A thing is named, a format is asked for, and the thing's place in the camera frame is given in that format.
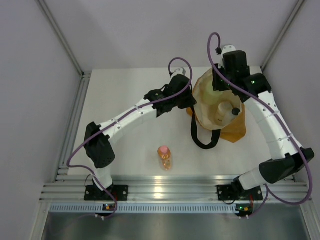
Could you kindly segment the green pump bottle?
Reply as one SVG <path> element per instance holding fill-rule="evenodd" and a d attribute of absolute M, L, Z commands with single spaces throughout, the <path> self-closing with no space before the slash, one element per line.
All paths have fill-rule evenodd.
<path fill-rule="evenodd" d="M 210 106 L 215 105 L 218 102 L 221 95 L 222 92 L 214 91 L 212 82 L 208 81 L 204 87 L 204 91 L 202 94 L 202 102 Z"/>

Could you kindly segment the tan canvas tote bag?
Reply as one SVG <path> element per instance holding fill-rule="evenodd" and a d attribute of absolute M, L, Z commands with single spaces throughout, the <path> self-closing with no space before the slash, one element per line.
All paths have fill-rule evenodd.
<path fill-rule="evenodd" d="M 203 150 L 213 149 L 220 139 L 236 143 L 247 133 L 244 104 L 231 90 L 214 90 L 217 79 L 212 69 L 205 72 L 192 90 L 196 104 L 186 110 L 191 116 L 191 138 Z M 211 132 L 209 143 L 200 141 L 198 127 Z"/>

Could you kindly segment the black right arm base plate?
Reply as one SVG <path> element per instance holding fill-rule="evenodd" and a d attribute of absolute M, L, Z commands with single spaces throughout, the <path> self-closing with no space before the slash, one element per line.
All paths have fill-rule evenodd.
<path fill-rule="evenodd" d="M 222 202 L 233 201 L 262 201 L 264 199 L 261 187 L 249 190 L 235 190 L 231 184 L 220 184 L 216 186 L 218 200 Z"/>

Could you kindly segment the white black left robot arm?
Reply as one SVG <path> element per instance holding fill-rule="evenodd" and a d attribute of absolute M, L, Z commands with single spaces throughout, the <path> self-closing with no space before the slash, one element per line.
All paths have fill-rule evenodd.
<path fill-rule="evenodd" d="M 116 155 L 117 141 L 142 124 L 169 113 L 173 108 L 186 109 L 196 104 L 188 77 L 177 74 L 161 89 L 149 91 L 134 107 L 119 116 L 96 124 L 91 122 L 85 131 L 84 149 L 94 166 L 95 193 L 102 200 L 113 194 L 111 164 Z"/>

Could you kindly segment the orange bottle with pink cap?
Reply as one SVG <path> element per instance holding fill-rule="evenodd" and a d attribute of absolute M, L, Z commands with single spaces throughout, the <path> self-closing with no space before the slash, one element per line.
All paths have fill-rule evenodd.
<path fill-rule="evenodd" d="M 160 146 L 157 150 L 160 161 L 162 162 L 163 168 L 168 171 L 172 168 L 172 153 L 168 146 Z"/>

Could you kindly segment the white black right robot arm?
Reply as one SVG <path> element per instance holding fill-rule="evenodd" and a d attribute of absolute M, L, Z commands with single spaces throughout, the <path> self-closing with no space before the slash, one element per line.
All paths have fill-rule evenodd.
<path fill-rule="evenodd" d="M 251 112 L 269 148 L 271 159 L 259 164 L 233 181 L 233 194 L 244 199 L 251 189 L 274 184 L 306 169 L 315 157 L 311 148 L 304 148 L 294 137 L 275 102 L 272 88 L 261 73 L 251 74 L 244 51 L 234 46 L 218 47 L 220 64 L 212 64 L 217 90 L 231 90 L 239 96 L 245 108 Z"/>

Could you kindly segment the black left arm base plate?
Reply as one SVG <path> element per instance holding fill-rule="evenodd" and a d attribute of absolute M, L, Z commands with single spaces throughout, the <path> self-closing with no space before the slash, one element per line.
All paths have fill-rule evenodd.
<path fill-rule="evenodd" d="M 107 189 L 116 201 L 127 201 L 129 186 L 128 185 L 112 185 Z M 100 190 L 96 185 L 87 185 L 84 193 L 85 201 L 112 201 L 113 199 L 104 191 Z"/>

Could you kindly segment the cream cylindrical jar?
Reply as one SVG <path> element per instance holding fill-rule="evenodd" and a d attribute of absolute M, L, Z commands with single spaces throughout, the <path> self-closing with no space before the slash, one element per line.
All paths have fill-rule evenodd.
<path fill-rule="evenodd" d="M 225 114 L 232 109 L 233 109 L 233 106 L 229 101 L 220 102 L 215 114 L 216 123 L 219 124 L 220 126 L 228 125 L 231 121 L 228 122 L 224 120 L 224 118 L 225 118 Z"/>

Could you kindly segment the white bottle with black cap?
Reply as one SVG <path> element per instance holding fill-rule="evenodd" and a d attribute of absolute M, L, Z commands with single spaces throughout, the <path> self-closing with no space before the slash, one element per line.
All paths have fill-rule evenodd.
<path fill-rule="evenodd" d="M 241 110 L 237 107 L 229 110 L 225 116 L 224 116 L 224 120 L 226 120 L 227 122 L 232 122 L 239 114 L 241 113 Z"/>

